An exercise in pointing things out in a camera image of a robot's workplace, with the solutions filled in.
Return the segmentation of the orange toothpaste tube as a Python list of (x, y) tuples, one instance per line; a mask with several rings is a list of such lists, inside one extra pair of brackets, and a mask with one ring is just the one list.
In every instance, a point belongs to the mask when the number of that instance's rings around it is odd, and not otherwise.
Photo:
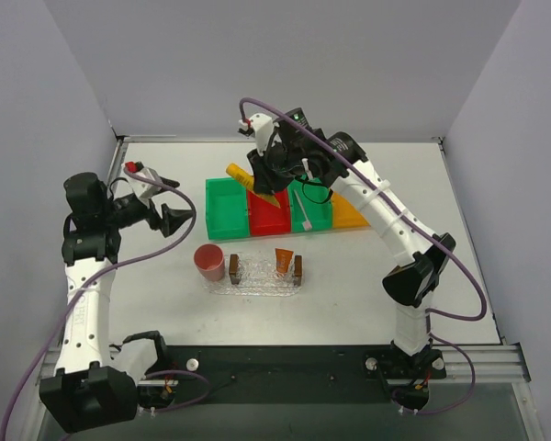
[(276, 248), (275, 249), (275, 271), (279, 277), (283, 277), (287, 274), (294, 252), (287, 249)]

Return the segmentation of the yellow toothpaste tube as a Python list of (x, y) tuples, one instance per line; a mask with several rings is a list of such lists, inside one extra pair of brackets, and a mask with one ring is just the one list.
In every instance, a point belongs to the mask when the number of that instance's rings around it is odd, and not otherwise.
[(246, 171), (240, 168), (237, 164), (231, 163), (226, 167), (226, 173), (228, 176), (238, 182), (244, 189), (271, 204), (274, 207), (280, 208), (280, 204), (275, 196), (256, 193), (254, 191), (254, 177), (249, 175)]

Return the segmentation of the pink plastic cup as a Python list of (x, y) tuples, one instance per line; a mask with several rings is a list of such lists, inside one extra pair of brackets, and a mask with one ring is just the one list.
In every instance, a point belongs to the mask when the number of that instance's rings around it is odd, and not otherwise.
[(194, 253), (194, 264), (200, 275), (207, 281), (218, 282), (225, 275), (224, 253), (215, 244), (199, 246)]

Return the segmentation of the white toothbrush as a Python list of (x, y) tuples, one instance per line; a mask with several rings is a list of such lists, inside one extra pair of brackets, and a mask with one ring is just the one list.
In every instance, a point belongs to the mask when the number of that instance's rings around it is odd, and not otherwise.
[(312, 224), (309, 220), (308, 214), (305, 210), (304, 204), (303, 204), (303, 202), (301, 200), (301, 197), (299, 196), (299, 193), (297, 192), (297, 190), (294, 190), (294, 195), (295, 195), (296, 201), (298, 203), (298, 207), (299, 207), (299, 209), (302, 213), (302, 216), (303, 216), (302, 228), (305, 232), (310, 231), (312, 229)]

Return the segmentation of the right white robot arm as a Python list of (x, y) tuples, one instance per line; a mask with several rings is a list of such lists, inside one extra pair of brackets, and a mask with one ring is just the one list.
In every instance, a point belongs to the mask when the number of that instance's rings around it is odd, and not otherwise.
[(273, 196), (294, 181), (315, 181), (347, 201), (378, 234), (396, 262), (382, 280), (397, 304), (393, 343), (408, 356), (419, 354), (430, 341), (427, 297), (438, 285), (455, 239), (418, 221), (349, 134), (326, 137), (308, 124), (301, 108), (283, 118), (256, 113), (240, 119), (239, 132), (255, 142), (247, 154), (255, 194)]

